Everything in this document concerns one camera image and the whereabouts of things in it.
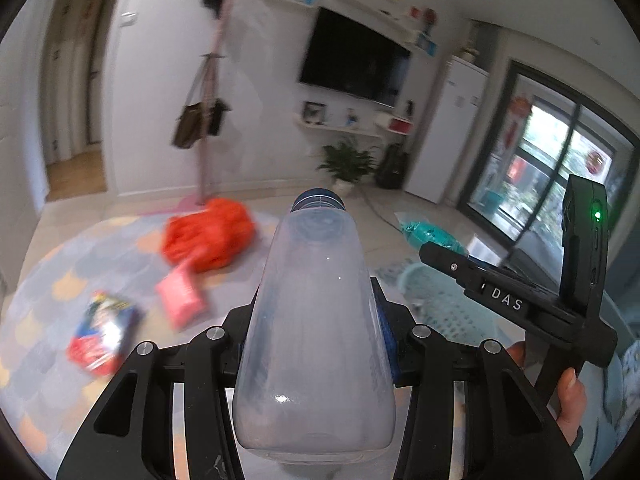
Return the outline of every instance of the pink pouch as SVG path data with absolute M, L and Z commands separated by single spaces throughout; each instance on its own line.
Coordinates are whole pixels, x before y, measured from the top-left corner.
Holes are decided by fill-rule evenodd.
M 184 260 L 156 285 L 174 330 L 183 328 L 206 308 L 191 277 L 191 262 L 192 258 Z

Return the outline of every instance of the dark blue bottle cap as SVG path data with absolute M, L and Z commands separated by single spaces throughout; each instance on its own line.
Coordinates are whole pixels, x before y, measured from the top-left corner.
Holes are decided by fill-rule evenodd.
M 309 207 L 333 207 L 344 209 L 344 202 L 333 191 L 322 187 L 314 187 L 301 193 L 291 207 L 292 211 L 306 209 Z

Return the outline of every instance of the plastic packaging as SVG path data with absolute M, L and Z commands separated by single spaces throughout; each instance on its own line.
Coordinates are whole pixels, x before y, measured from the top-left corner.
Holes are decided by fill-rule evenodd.
M 412 217 L 409 213 L 396 213 L 400 230 L 404 238 L 416 251 L 427 242 L 434 242 L 442 247 L 468 256 L 468 251 L 452 235 L 437 225 Z
M 393 437 L 390 367 L 355 223 L 331 192 L 308 193 L 271 245 L 234 427 L 241 446 L 278 462 L 360 462 Z
M 164 310 L 174 330 L 183 328 L 206 308 L 193 284 L 192 265 L 193 259 L 187 258 L 156 285 L 156 290 L 160 294 Z
M 66 356 L 95 375 L 115 373 L 122 364 L 122 346 L 137 318 L 130 303 L 96 292 Z
M 228 266 L 254 238 L 255 225 L 239 202 L 216 198 L 199 213 L 174 216 L 164 233 L 162 254 L 177 265 L 195 251 L 195 272 Z

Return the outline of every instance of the finger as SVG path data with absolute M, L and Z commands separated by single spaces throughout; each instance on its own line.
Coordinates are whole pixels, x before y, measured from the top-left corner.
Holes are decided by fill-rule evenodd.
M 558 381 L 558 399 L 560 414 L 556 422 L 569 444 L 572 444 L 578 433 L 578 427 L 587 409 L 587 395 L 584 384 L 578 380 L 573 368 L 564 371 Z
M 507 348 L 507 352 L 520 368 L 524 366 L 524 357 L 526 355 L 524 341 L 511 345 Z

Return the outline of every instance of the television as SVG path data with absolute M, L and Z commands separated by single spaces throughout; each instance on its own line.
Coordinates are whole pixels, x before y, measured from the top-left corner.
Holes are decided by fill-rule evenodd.
M 393 107 L 410 57 L 395 41 L 321 7 L 298 81 Z

